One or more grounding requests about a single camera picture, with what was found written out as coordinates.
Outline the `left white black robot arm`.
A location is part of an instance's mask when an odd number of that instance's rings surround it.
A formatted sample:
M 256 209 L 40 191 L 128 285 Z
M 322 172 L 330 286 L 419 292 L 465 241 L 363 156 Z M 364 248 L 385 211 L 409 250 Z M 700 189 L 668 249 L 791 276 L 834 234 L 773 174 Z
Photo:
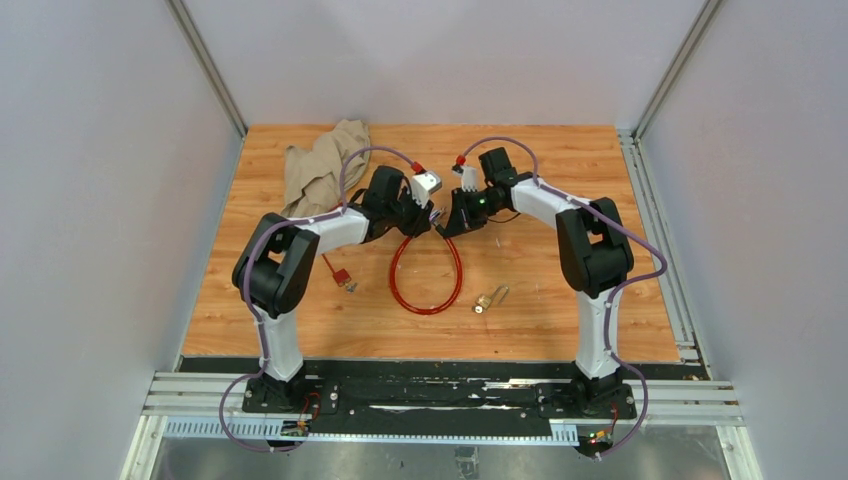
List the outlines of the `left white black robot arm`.
M 423 168 L 406 176 L 380 166 L 367 188 L 327 213 L 300 218 L 268 213 L 260 219 L 232 273 L 260 343 L 260 370 L 248 382 L 253 400 L 283 413 L 305 403 L 308 386 L 296 309 L 316 258 L 374 241 L 392 229 L 412 237 L 427 232 L 431 196 L 441 186 L 441 178 Z

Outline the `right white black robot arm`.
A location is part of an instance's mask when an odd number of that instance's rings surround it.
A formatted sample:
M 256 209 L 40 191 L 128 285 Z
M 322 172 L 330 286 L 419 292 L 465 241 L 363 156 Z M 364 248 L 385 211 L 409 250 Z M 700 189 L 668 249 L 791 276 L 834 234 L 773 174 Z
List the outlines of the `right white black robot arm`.
M 439 233 L 452 238 L 479 230 L 502 210 L 535 218 L 556 231 L 561 271 L 576 294 L 577 371 L 562 391 L 543 388 L 541 411 L 564 408 L 585 417 L 635 417 L 628 401 L 632 389 L 615 359 L 620 302 L 611 295 L 634 266 L 615 203 L 574 197 L 531 172 L 519 173 L 503 147 L 479 160 L 481 167 L 475 169 L 458 156 L 452 170 L 461 183 L 451 193 L 450 215 Z

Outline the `silver key with ring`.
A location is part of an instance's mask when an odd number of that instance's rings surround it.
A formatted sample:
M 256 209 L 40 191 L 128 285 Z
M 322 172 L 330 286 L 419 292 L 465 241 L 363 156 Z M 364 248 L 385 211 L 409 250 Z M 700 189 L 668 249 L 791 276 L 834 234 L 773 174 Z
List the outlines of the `silver key with ring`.
M 434 229 L 438 230 L 443 227 L 443 220 L 446 218 L 446 211 L 444 209 L 439 209 L 432 212 L 429 216 L 430 224 Z

